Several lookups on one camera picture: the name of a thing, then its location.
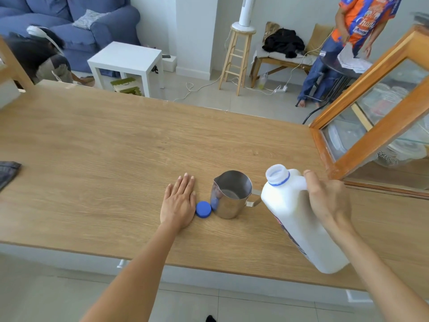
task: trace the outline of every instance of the person wearing headphones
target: person wearing headphones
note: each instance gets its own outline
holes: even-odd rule
[[[429,321],[429,305],[395,275],[353,227],[344,183],[322,182],[309,170],[304,176],[314,214],[347,256],[385,320]],[[180,230],[192,222],[195,214],[194,183],[194,176],[185,173],[167,186],[157,231],[81,322],[149,320],[167,255]]]
[[[384,30],[387,22],[394,18],[400,3],[401,0],[341,0],[340,8],[335,15],[336,29],[324,43],[320,53],[330,52],[338,55],[346,43],[349,42],[353,46],[353,54],[357,56],[357,53],[368,39],[364,47],[368,58],[371,54],[372,44]],[[339,77],[338,72],[326,68],[320,56],[314,62],[303,83],[298,96],[299,107],[305,107],[311,89],[319,77],[323,75],[319,87],[313,95],[316,106],[320,107],[320,103],[317,100],[323,99]]]
[[[94,81],[94,78],[78,78],[71,72],[63,54],[65,42],[54,32],[38,26],[29,26],[27,32],[28,38],[12,32],[5,42],[34,84],[44,79],[77,81],[82,85]]]

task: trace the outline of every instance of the tiled floor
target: tiled floor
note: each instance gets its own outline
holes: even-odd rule
[[[15,259],[2,256],[1,265]],[[97,275],[19,260],[19,270],[0,266],[0,316],[10,322],[78,322],[113,276]],[[381,322],[373,311],[219,289],[161,283],[151,322]]]
[[[87,76],[87,73],[76,72],[78,76]],[[201,86],[214,82],[220,76],[220,72],[213,72],[211,81],[195,79],[185,76],[176,75],[175,73],[165,72],[165,89],[156,88],[158,85],[157,75],[151,73],[150,82],[154,91],[155,98],[164,100],[175,100],[185,97],[187,94],[186,83],[194,84],[192,90],[196,90]],[[113,90],[110,81],[114,80],[111,77],[103,76],[106,88]],[[265,87],[274,90],[277,86],[285,84],[284,82],[268,81]],[[246,79],[246,86],[250,86],[250,79]],[[306,108],[295,107],[297,97],[301,90],[301,86],[289,84],[288,90],[285,93],[274,93],[265,95],[256,90],[242,88],[240,96],[236,96],[236,88],[232,82],[224,82],[222,89],[219,90],[219,82],[215,82],[211,86],[202,88],[198,92],[192,92],[185,100],[178,100],[185,104],[216,108],[223,111],[231,111],[236,113],[261,116],[268,119],[289,121],[301,124],[306,116],[316,107],[314,103],[308,103]],[[311,122],[318,114],[312,115],[308,123]]]

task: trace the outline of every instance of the white headphones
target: white headphones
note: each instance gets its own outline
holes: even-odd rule
[[[28,26],[27,27],[27,32],[31,36],[46,38],[48,41],[50,41],[52,44],[54,44],[54,46],[58,49],[58,51],[61,53],[61,55],[64,55],[63,50],[53,41],[53,39],[51,37],[49,37],[46,34],[46,32],[44,32],[43,30],[41,30],[39,27],[37,27],[37,26]]]

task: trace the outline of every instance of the blue sofa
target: blue sofa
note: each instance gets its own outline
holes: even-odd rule
[[[86,9],[110,14],[94,22],[91,30],[74,27],[72,22]],[[66,42],[64,54],[72,70],[81,72],[91,72],[87,60],[113,41],[140,45],[139,21],[140,13],[130,0],[0,0],[1,35],[28,36],[29,25],[47,27]]]

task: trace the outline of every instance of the sofa armrest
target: sofa armrest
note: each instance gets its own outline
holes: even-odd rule
[[[136,31],[139,21],[139,11],[131,5],[126,5],[95,21],[91,25],[91,32],[100,49],[111,42],[140,45]]]

